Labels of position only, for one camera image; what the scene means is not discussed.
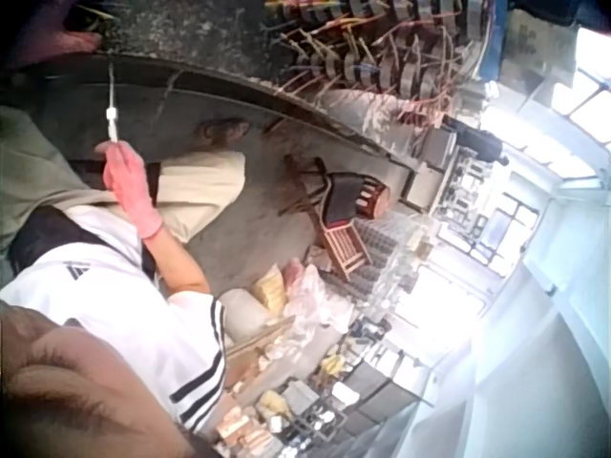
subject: adidas logo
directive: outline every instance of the adidas logo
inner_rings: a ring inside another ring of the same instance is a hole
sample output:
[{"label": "adidas logo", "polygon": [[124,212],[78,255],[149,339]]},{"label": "adidas logo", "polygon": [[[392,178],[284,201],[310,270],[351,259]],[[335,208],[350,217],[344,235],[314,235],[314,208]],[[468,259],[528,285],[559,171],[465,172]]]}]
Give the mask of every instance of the adidas logo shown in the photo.
[{"label": "adidas logo", "polygon": [[84,273],[89,271],[89,269],[90,269],[89,264],[86,264],[86,263],[82,263],[82,264],[79,264],[79,265],[74,265],[72,263],[65,262],[65,264],[66,264],[66,268],[68,269],[68,272],[70,272],[70,275],[72,276],[73,280],[80,279],[80,277]]}]

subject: concrete floor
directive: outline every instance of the concrete floor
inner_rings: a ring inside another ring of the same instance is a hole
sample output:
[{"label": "concrete floor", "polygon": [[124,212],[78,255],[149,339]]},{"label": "concrete floor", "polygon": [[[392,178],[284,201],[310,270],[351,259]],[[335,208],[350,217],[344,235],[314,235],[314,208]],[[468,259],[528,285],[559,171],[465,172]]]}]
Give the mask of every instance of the concrete floor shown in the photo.
[{"label": "concrete floor", "polygon": [[[103,118],[107,88],[56,88],[39,104],[33,118],[41,131],[68,158],[94,158],[93,147],[106,136]],[[242,194],[188,245],[202,266],[215,294],[248,288],[274,263],[281,267],[301,258],[314,241],[305,214],[278,217],[290,197],[283,156],[299,151],[321,156],[330,171],[350,170],[379,177],[397,197],[407,171],[383,159],[366,156],[319,131],[286,122],[269,139],[262,128],[273,114],[240,103],[209,96],[173,92],[164,97],[157,89],[117,88],[119,134],[146,160],[162,160],[189,149],[191,135],[205,119],[241,116],[251,124],[236,149],[246,157]]]}]

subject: yellow bag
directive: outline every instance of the yellow bag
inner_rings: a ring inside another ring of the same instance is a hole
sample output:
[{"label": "yellow bag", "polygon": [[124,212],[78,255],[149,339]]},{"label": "yellow bag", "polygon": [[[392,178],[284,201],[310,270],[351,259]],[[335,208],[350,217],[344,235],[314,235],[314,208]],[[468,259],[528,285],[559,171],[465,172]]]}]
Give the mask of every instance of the yellow bag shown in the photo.
[{"label": "yellow bag", "polygon": [[274,317],[283,314],[286,305],[283,274],[274,264],[252,287],[252,295],[269,310]]}]

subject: plastic bag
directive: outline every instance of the plastic bag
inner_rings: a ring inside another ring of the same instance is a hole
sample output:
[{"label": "plastic bag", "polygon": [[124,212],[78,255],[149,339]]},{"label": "plastic bag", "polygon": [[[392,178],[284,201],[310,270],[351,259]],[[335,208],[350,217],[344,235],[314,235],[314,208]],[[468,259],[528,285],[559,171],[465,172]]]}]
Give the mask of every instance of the plastic bag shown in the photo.
[{"label": "plastic bag", "polygon": [[295,317],[295,323],[265,349],[265,356],[270,360],[299,356],[299,350],[314,338],[320,324],[331,325],[343,334],[348,332],[354,305],[341,296],[329,294],[314,265],[306,267],[293,282],[287,297],[283,315]]}]

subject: eyebrow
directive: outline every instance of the eyebrow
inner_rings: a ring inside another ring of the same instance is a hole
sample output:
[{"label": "eyebrow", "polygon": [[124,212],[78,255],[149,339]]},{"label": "eyebrow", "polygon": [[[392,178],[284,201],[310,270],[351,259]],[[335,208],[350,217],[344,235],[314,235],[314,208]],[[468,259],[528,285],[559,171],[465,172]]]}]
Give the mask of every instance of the eyebrow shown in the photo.
[{"label": "eyebrow", "polygon": [[76,394],[6,393],[3,404],[11,415],[21,416],[32,422],[48,422],[54,426],[97,434],[138,434],[135,429],[109,416],[103,402],[92,402]]}]

